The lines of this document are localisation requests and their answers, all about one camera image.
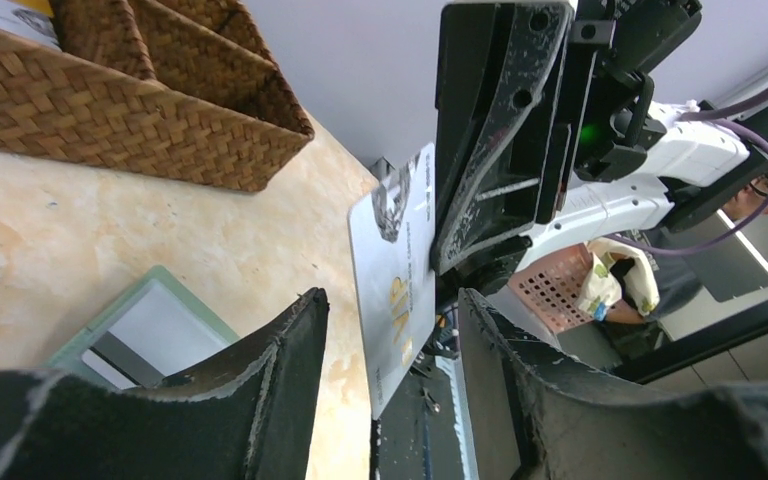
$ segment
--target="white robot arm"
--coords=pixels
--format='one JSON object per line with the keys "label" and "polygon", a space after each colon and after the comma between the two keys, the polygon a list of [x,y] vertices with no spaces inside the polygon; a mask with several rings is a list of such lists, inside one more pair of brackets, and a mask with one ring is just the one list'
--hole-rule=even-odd
{"label": "white robot arm", "polygon": [[563,208],[547,225],[534,225],[521,233],[532,246],[516,271],[563,248],[616,232],[658,226],[673,208],[660,178],[708,187],[749,156],[731,131],[707,122],[678,118],[695,105],[652,103],[649,116],[667,127],[646,162],[631,175],[611,183],[584,183],[567,192]]}

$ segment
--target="pink basket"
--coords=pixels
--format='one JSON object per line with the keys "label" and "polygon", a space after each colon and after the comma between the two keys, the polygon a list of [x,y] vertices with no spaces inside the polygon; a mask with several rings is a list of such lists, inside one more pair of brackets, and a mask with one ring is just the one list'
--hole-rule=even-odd
{"label": "pink basket", "polygon": [[[593,267],[593,258],[584,244],[546,255],[511,276],[508,286],[543,323],[555,333],[569,330],[593,317],[575,307],[581,284]],[[632,311],[620,300],[611,307]]]}

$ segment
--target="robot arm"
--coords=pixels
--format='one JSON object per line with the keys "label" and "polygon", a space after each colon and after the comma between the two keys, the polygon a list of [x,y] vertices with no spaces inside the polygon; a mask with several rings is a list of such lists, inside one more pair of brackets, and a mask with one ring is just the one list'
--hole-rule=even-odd
{"label": "robot arm", "polygon": [[653,103],[649,117],[667,133],[647,152],[633,173],[610,183],[589,182],[570,189],[551,223],[533,225],[520,235],[531,239],[517,271],[557,250],[631,229],[664,223],[675,206],[670,178],[700,190],[742,164],[749,150],[732,132],[704,122],[679,122],[684,107]]}
{"label": "robot arm", "polygon": [[535,259],[628,229],[681,231],[768,157],[652,102],[648,76],[696,28],[693,0],[448,5],[436,106],[440,308]]}

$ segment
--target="card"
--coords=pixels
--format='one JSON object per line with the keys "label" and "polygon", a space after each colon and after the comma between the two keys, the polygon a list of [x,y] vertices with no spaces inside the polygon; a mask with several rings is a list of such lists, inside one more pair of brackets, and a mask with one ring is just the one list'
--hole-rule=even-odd
{"label": "card", "polygon": [[239,340],[158,265],[47,362],[100,386],[152,387]]}
{"label": "card", "polygon": [[372,418],[378,419],[435,324],[434,144],[349,212]]}

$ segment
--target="green led light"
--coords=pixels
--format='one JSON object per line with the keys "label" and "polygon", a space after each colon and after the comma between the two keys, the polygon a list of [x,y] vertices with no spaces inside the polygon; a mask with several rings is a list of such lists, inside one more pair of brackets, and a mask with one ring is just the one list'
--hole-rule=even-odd
{"label": "green led light", "polygon": [[596,125],[585,125],[581,128],[578,141],[582,145],[589,145],[599,140],[599,128]]}

